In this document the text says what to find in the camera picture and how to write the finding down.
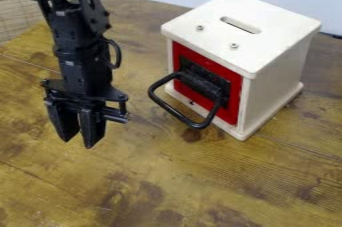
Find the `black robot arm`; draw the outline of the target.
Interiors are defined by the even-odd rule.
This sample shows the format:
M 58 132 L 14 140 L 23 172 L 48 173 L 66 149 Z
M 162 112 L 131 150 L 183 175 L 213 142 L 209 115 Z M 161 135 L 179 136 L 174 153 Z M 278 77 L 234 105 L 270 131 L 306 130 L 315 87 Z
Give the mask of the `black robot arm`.
M 128 121 L 128 95 L 112 87 L 112 71 L 122 65 L 118 43 L 104 37 L 110 12 L 100 0 L 34 0 L 54 36 L 62 77 L 42 82 L 44 103 L 63 141 L 83 136 L 92 148 L 110 121 Z

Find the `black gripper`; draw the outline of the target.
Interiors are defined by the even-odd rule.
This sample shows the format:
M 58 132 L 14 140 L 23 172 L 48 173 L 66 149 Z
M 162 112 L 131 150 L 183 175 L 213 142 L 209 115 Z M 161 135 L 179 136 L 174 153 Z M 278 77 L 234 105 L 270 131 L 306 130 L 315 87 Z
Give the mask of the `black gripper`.
M 50 120 L 64 142 L 82 131 L 84 146 L 90 149 L 104 137 L 106 120 L 128 122 L 128 95 L 111 85 L 106 85 L 91 95 L 68 92 L 60 79 L 43 80 L 42 86 L 46 89 Z

